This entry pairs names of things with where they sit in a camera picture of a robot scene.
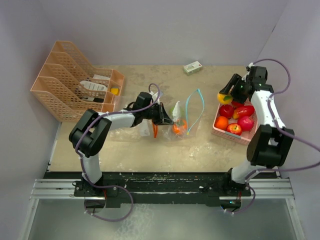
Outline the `fake yellow orange fruit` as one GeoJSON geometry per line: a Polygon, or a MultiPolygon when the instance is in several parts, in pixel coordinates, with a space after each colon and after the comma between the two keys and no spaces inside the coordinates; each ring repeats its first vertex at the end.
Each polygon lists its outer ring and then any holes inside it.
{"type": "Polygon", "coordinates": [[[233,101],[233,97],[227,94],[218,93],[217,100],[222,105],[228,105],[233,101]]]}

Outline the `fake orange persimmon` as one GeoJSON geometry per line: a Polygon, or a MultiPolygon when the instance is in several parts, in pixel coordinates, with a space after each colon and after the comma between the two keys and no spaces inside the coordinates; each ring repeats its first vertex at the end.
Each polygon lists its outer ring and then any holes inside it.
{"type": "Polygon", "coordinates": [[[184,118],[177,119],[177,121],[172,126],[172,131],[176,135],[186,134],[187,130],[187,121],[184,118]]]}

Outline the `red fake apple one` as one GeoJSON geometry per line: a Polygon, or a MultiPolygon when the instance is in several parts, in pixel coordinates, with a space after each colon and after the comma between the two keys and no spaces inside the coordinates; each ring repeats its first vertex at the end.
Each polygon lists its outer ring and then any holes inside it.
{"type": "Polygon", "coordinates": [[[233,100],[233,101],[231,102],[231,105],[232,105],[234,108],[240,108],[240,107],[243,107],[245,104],[233,100]]]}

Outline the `zip bag of mixed fruit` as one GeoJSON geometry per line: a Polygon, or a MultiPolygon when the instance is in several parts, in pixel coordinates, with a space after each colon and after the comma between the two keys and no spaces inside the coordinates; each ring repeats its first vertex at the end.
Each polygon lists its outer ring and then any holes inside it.
{"type": "Polygon", "coordinates": [[[187,132],[183,135],[176,135],[173,133],[173,125],[169,125],[162,131],[163,137],[172,142],[194,138],[205,110],[205,100],[201,90],[197,88],[185,100],[178,100],[173,106],[175,109],[173,116],[169,111],[170,118],[174,123],[177,119],[185,119],[187,132]]]}

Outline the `red fake apple two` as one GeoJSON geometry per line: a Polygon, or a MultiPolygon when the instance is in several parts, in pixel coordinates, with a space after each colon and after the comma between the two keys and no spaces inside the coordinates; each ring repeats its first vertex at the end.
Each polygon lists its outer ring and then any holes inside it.
{"type": "Polygon", "coordinates": [[[230,119],[233,117],[234,110],[235,109],[233,108],[233,106],[229,104],[224,104],[219,108],[218,112],[220,116],[230,119]]]}

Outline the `zip bag of red apples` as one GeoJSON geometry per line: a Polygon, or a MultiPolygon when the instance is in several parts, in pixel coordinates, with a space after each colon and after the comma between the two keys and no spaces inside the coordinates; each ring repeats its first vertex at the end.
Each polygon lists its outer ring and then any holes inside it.
{"type": "Polygon", "coordinates": [[[112,130],[107,138],[117,142],[138,142],[154,138],[153,124],[151,120],[144,119],[142,123],[134,127],[125,127],[112,130]]]}

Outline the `fake orange tangerine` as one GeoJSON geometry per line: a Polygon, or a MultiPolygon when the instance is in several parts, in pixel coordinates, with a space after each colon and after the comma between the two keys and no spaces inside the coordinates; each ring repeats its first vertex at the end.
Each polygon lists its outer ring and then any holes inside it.
{"type": "Polygon", "coordinates": [[[227,127],[229,125],[228,118],[224,116],[218,116],[215,120],[214,127],[223,131],[227,130],[227,127]]]}

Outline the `red fake apple three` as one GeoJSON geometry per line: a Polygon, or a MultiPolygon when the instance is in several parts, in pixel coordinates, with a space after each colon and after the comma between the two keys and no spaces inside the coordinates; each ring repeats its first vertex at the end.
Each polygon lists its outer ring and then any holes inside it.
{"type": "Polygon", "coordinates": [[[242,128],[243,132],[249,132],[254,127],[254,120],[249,116],[243,116],[237,120],[237,124],[239,124],[242,128]]]}

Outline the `pink perforated plastic basket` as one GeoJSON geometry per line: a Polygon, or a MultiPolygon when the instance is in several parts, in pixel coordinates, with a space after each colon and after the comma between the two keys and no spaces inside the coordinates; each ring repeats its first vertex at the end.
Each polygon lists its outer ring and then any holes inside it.
{"type": "Polygon", "coordinates": [[[218,101],[212,134],[248,145],[258,128],[256,111],[251,102],[239,103],[223,95],[218,97],[218,101]]]}

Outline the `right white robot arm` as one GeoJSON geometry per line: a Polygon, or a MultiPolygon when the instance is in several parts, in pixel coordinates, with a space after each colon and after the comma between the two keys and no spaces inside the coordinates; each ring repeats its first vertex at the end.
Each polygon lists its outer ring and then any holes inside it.
{"type": "Polygon", "coordinates": [[[240,190],[250,178],[263,170],[281,167],[288,156],[293,137],[292,129],[286,128],[274,103],[274,90],[267,84],[268,71],[265,67],[250,64],[247,74],[235,73],[220,94],[232,97],[239,103],[249,100],[253,105],[258,128],[249,142],[245,161],[230,170],[230,179],[222,183],[228,196],[240,190]]]}

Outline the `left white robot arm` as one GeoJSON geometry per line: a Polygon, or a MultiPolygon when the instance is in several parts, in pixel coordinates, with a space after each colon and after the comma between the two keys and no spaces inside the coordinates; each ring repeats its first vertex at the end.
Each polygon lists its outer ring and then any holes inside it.
{"type": "Polygon", "coordinates": [[[162,102],[154,100],[148,92],[140,92],[132,107],[106,113],[88,109],[74,126],[68,139],[80,158],[82,177],[87,181],[85,190],[91,196],[98,196],[103,191],[99,152],[109,131],[136,127],[144,119],[151,120],[156,126],[174,124],[162,102]]]}

